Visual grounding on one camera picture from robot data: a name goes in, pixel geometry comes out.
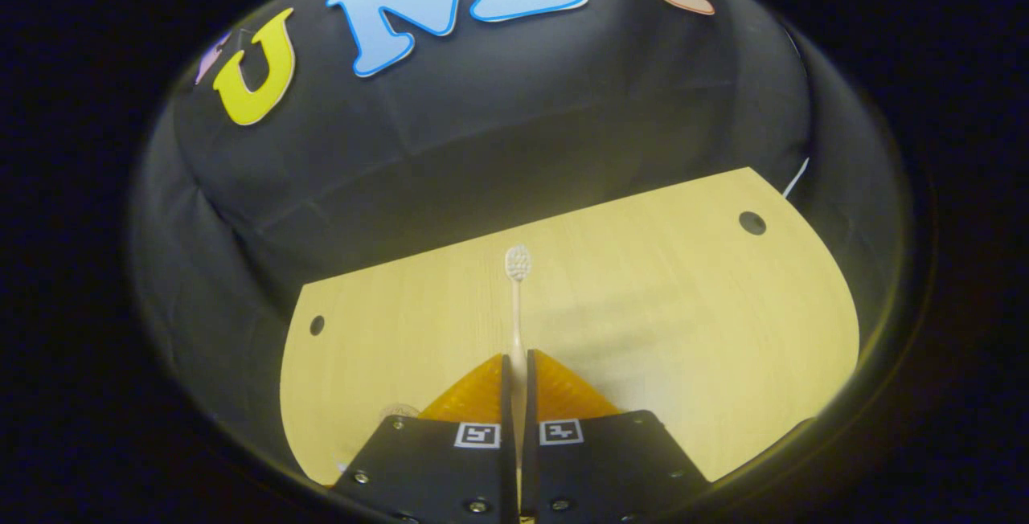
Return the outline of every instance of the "wooden board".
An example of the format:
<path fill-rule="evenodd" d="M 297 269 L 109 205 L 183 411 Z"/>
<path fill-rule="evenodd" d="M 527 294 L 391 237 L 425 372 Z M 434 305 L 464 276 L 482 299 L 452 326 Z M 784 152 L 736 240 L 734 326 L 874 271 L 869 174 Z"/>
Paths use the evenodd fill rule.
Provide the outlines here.
<path fill-rule="evenodd" d="M 741 226 L 744 211 L 762 235 Z M 306 285 L 281 405 L 310 478 L 338 480 L 385 408 L 422 410 L 506 349 L 503 261 L 519 243 L 533 259 L 526 347 L 620 409 L 653 411 L 709 480 L 816 415 L 857 361 L 857 316 L 828 250 L 741 169 Z"/>

